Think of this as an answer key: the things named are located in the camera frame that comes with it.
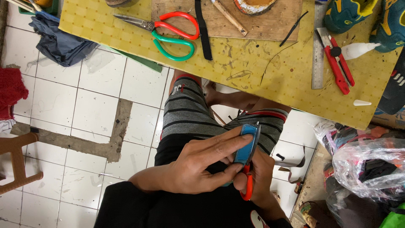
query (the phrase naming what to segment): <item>teal sneaker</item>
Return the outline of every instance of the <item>teal sneaker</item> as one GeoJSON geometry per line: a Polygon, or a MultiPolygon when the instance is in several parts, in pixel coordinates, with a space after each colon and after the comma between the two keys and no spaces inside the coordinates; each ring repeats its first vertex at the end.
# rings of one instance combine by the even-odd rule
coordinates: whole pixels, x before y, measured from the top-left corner
{"type": "Polygon", "coordinates": [[[383,0],[383,14],[370,34],[370,42],[380,43],[375,49],[390,52],[405,43],[405,0],[383,0]]]}
{"type": "Polygon", "coordinates": [[[324,17],[325,27],[340,34],[373,13],[378,0],[332,0],[324,17]]]}

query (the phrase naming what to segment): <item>red utility knife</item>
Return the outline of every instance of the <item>red utility knife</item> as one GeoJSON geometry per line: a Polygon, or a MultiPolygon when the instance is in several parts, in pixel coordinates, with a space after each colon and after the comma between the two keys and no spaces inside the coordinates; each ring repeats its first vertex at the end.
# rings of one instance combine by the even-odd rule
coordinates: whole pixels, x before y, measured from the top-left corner
{"type": "Polygon", "coordinates": [[[330,36],[326,28],[317,28],[324,44],[324,51],[328,58],[330,67],[335,75],[335,82],[344,95],[349,94],[349,87],[354,86],[354,80],[349,67],[343,58],[342,50],[337,45],[336,40],[330,36]]]}

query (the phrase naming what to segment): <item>gray striped shorts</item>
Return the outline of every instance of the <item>gray striped shorts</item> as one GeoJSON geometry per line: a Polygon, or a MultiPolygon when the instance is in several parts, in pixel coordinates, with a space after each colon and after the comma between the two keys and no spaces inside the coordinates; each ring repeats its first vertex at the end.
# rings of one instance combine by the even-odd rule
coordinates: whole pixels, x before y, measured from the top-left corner
{"type": "Polygon", "coordinates": [[[283,130],[288,113],[277,108],[265,108],[255,112],[243,112],[225,126],[214,119],[208,109],[201,85],[193,75],[179,76],[164,105],[161,139],[177,134],[211,138],[243,124],[261,125],[258,146],[270,155],[283,130]]]}

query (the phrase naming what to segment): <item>white tile floor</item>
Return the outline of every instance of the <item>white tile floor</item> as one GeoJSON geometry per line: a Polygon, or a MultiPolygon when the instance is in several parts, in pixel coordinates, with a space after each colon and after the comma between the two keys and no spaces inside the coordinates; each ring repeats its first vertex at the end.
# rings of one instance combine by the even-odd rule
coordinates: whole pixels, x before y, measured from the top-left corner
{"type": "MultiPolygon", "coordinates": [[[[162,73],[157,73],[101,49],[92,58],[107,63],[94,73],[89,73],[92,58],[69,68],[49,60],[27,67],[28,62],[42,58],[35,48],[39,36],[26,25],[29,17],[18,14],[14,5],[9,8],[2,67],[20,66],[30,92],[27,100],[15,105],[17,121],[108,143],[118,99],[134,103],[119,162],[107,163],[102,157],[41,142],[24,147],[27,173],[41,170],[44,178],[0,196],[0,217],[7,220],[0,219],[0,227],[92,227],[106,186],[153,166],[162,131],[164,102],[174,70],[163,67],[162,73]]],[[[218,86],[218,90],[233,92],[223,86],[218,86]]],[[[219,105],[213,109],[225,122],[230,121],[228,116],[237,115],[237,110],[219,105]]],[[[284,125],[274,158],[278,159],[275,154],[279,153],[286,157],[285,161],[299,162],[305,146],[306,163],[302,168],[291,168],[291,179],[305,176],[317,144],[308,123],[320,119],[292,111],[284,125]]],[[[0,137],[13,135],[0,134],[0,137]]],[[[0,156],[0,173],[6,176],[0,185],[13,181],[9,154],[0,156]]],[[[295,185],[287,180],[288,173],[275,167],[271,190],[278,192],[282,209],[290,216],[297,195],[295,185]]]]}

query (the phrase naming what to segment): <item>cutting board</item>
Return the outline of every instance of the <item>cutting board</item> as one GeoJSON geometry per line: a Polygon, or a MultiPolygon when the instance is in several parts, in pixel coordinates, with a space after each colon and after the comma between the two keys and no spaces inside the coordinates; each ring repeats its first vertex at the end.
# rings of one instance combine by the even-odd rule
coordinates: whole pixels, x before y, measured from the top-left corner
{"type": "MultiPolygon", "coordinates": [[[[259,16],[248,16],[239,11],[232,0],[221,0],[225,8],[249,31],[244,37],[210,0],[201,0],[202,15],[207,24],[210,37],[245,38],[282,41],[301,15],[303,0],[277,0],[273,7],[259,16]]],[[[193,0],[152,0],[152,20],[158,21],[159,16],[173,11],[189,12],[196,16],[193,0]]],[[[194,25],[185,18],[173,17],[166,22],[181,30],[195,34],[194,25]]],[[[288,41],[297,41],[297,27],[288,41]]],[[[174,34],[166,28],[157,28],[160,34],[174,34]]]]}

